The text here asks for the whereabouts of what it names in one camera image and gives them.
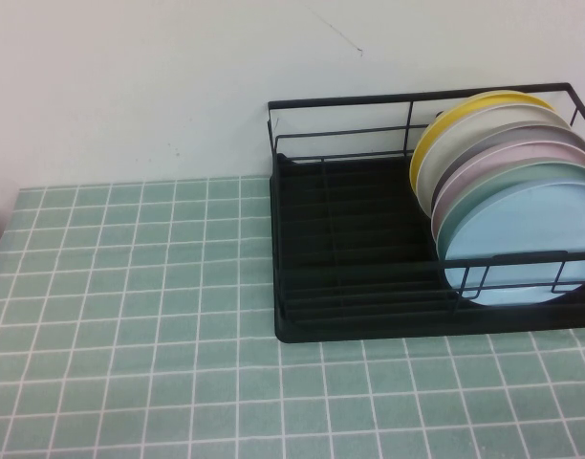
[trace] light blue plate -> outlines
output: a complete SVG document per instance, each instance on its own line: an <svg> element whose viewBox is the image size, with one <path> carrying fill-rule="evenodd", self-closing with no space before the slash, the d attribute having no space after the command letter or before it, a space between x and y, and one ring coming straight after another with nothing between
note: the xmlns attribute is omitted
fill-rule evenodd
<svg viewBox="0 0 585 459"><path fill-rule="evenodd" d="M484 258L532 251L585 251L585 181L549 179L504 189L471 211L447 245L446 260ZM560 263L490 268L485 286L553 282ZM469 270L467 287L478 287L486 268ZM460 288L464 269L445 270L452 288ZM585 281L585 261L565 265L560 281ZM574 290L580 284L558 286ZM471 297L476 291L467 291ZM484 305L540 303L557 298L550 286L482 290L474 302Z"/></svg>

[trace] black dish rack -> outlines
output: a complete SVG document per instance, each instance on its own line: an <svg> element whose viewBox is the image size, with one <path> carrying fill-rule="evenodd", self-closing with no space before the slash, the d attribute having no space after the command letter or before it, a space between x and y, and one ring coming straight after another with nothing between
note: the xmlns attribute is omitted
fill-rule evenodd
<svg viewBox="0 0 585 459"><path fill-rule="evenodd" d="M585 327L585 283L541 304L495 307L462 298L463 292L477 297L484 289L508 287L484 286L484 281L479 287L467 287L470 268L483 267L486 279L490 267L554 262L560 265L552 282L518 286L547 285L558 293L558 287L579 284L563 282L559 277L567 262L585 260L585 252L515 253L439 261L430 221L420 210L409 184L413 153L410 138L427 126L412 123L414 105L499 89L561 93L570 98L571 126L575 120L585 121L585 106L569 83L269 103L275 334L280 340L307 342ZM406 122L328 132L273 132L276 126L271 124L271 113L276 110L366 104L403 105ZM294 158L278 151L284 140L386 131L401 132L400 149ZM446 268L466 269L460 289L449 287L444 278Z"/></svg>

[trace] tile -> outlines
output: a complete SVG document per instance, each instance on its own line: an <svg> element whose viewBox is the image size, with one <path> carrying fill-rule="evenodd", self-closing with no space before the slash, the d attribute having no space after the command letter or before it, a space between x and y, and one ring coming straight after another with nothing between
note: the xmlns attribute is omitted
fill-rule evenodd
<svg viewBox="0 0 585 459"><path fill-rule="evenodd" d="M234 368L235 366L237 366L237 342L199 342L197 369Z"/></svg>
<svg viewBox="0 0 585 459"><path fill-rule="evenodd" d="M509 396L520 421L560 417L548 387L513 388L509 390Z"/></svg>
<svg viewBox="0 0 585 459"><path fill-rule="evenodd" d="M368 363L371 390L374 394L413 390L406 361L376 361Z"/></svg>
<svg viewBox="0 0 585 459"><path fill-rule="evenodd" d="M122 347L114 351L113 375L148 373L152 367L153 346Z"/></svg>
<svg viewBox="0 0 585 459"><path fill-rule="evenodd" d="M105 379L74 381L65 383L62 412L101 410L105 393Z"/></svg>
<svg viewBox="0 0 585 459"><path fill-rule="evenodd" d="M7 450L46 449L51 441L54 416L15 418L12 421Z"/></svg>
<svg viewBox="0 0 585 459"><path fill-rule="evenodd" d="M105 412L99 434L100 445L129 445L141 442L143 411Z"/></svg>
<svg viewBox="0 0 585 459"><path fill-rule="evenodd" d="M473 424L507 423L513 421L504 390L473 390L465 392L466 409Z"/></svg>
<svg viewBox="0 0 585 459"><path fill-rule="evenodd" d="M282 369L284 397L320 397L324 395L322 368L294 366Z"/></svg>
<svg viewBox="0 0 585 459"><path fill-rule="evenodd" d="M188 439L190 408L160 408L148 410L146 441L180 442Z"/></svg>
<svg viewBox="0 0 585 459"><path fill-rule="evenodd" d="M287 434L326 433L328 429L325 401L285 401L284 428Z"/></svg>
<svg viewBox="0 0 585 459"><path fill-rule="evenodd" d="M353 432L375 428L369 397L330 399L328 403L333 432Z"/></svg>
<svg viewBox="0 0 585 459"><path fill-rule="evenodd" d="M244 437L280 435L281 416L279 402L241 404L239 434Z"/></svg>
<svg viewBox="0 0 585 459"><path fill-rule="evenodd" d="M466 424L465 408L460 393L420 394L419 399L426 426Z"/></svg>
<svg viewBox="0 0 585 459"><path fill-rule="evenodd" d="M16 414L56 413L60 393L61 382L25 383Z"/></svg>
<svg viewBox="0 0 585 459"><path fill-rule="evenodd" d="M72 355L69 377L104 376L110 365L111 349L75 351Z"/></svg>
<svg viewBox="0 0 585 459"><path fill-rule="evenodd" d="M499 356L498 359L508 385L539 384L547 381L541 361L534 354Z"/></svg>
<svg viewBox="0 0 585 459"><path fill-rule="evenodd" d="M193 375L155 375L152 379L150 406L190 404L192 402Z"/></svg>
<svg viewBox="0 0 585 459"><path fill-rule="evenodd" d="M193 440L235 436L235 405L197 406L194 413Z"/></svg>
<svg viewBox="0 0 585 459"><path fill-rule="evenodd" d="M434 459L476 457L471 432L468 428L430 430L426 435Z"/></svg>
<svg viewBox="0 0 585 459"><path fill-rule="evenodd" d="M176 203L174 204L174 222L183 220L204 221L206 219L206 202L199 201L194 203Z"/></svg>
<svg viewBox="0 0 585 459"><path fill-rule="evenodd" d="M418 404L413 395L385 395L374 398L379 428L420 427Z"/></svg>
<svg viewBox="0 0 585 459"><path fill-rule="evenodd" d="M522 435L531 457L573 456L573 448L562 423L524 424Z"/></svg>
<svg viewBox="0 0 585 459"><path fill-rule="evenodd" d="M192 370L195 361L195 344L157 346L155 371Z"/></svg>
<svg viewBox="0 0 585 459"><path fill-rule="evenodd" d="M239 371L240 400L271 400L279 397L279 369L246 368Z"/></svg>
<svg viewBox="0 0 585 459"><path fill-rule="evenodd" d="M54 448L91 447L98 436L99 415L66 414L56 423Z"/></svg>

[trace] black metal wire rack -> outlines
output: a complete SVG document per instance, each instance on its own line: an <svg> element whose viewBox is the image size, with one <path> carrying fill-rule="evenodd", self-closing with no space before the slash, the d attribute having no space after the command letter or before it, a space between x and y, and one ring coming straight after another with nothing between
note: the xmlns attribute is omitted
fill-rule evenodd
<svg viewBox="0 0 585 459"><path fill-rule="evenodd" d="M554 280L517 284L566 285L560 275L567 262L585 260L585 252L512 253L484 259L439 261L429 219L409 184L414 104L467 98L511 89L527 93L562 93L572 102L571 126L585 106L569 83L478 88L459 91L272 101L271 229L275 334L285 342L375 339L500 333L585 327L585 283L541 304L481 306L471 299L486 289L491 267L559 263ZM365 104L404 104L402 125L275 135L274 110L314 109ZM281 141L372 132L401 131L399 149L380 152L290 158L278 151ZM448 268L465 269L460 289L444 278ZM484 269L482 282L467 286L471 268Z"/></svg>

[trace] plate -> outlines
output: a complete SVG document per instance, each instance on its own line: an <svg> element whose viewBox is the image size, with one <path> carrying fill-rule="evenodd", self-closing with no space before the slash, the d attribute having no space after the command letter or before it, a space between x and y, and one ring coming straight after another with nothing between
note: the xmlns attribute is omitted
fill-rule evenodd
<svg viewBox="0 0 585 459"><path fill-rule="evenodd" d="M585 141L578 134L573 132L569 126L561 127L552 124L538 124L531 122L517 122L500 126L488 133L480 141L470 145L468 148L462 148L462 153L460 153L460 155L458 155L454 161L447 166L445 171L441 172L439 182L437 182L435 189L433 190L431 208L435 207L435 200L437 199L437 196L439 196L439 192L444 186L444 183L462 164L466 163L482 151L488 150L498 144L525 141L528 139L564 142L585 151Z"/></svg>
<svg viewBox="0 0 585 459"><path fill-rule="evenodd" d="M505 103L476 110L452 123L430 146L420 168L416 194L426 215L430 215L435 186L447 166L488 131L513 122L541 122L570 130L569 124L552 110L530 103Z"/></svg>
<svg viewBox="0 0 585 459"><path fill-rule="evenodd" d="M500 191L471 211L456 229L444 259L483 258L533 251L585 251L585 182L571 179L526 182ZM553 282L561 263L495 266L484 286ZM467 287L478 287L486 268L469 270ZM452 288L461 287L465 269L445 270ZM585 261L568 262L559 277L584 282ZM581 284L558 287L574 290ZM467 291L472 297L477 291ZM551 286L482 290L473 299L484 305L549 301L564 295Z"/></svg>
<svg viewBox="0 0 585 459"><path fill-rule="evenodd" d="M420 164L424 159L424 154L430 147L430 145L439 137L439 135L447 128L452 122L464 115L471 113L474 110L480 108L489 107L490 105L497 105L500 103L533 103L540 105L545 108L553 110L553 107L549 105L545 100L536 98L530 94L519 93L517 91L490 91L487 93L477 94L472 98L468 98L463 102L459 103L455 107L441 113L422 133L414 154L409 165L409 180L411 182L412 189L416 192L416 181L418 179L418 170Z"/></svg>

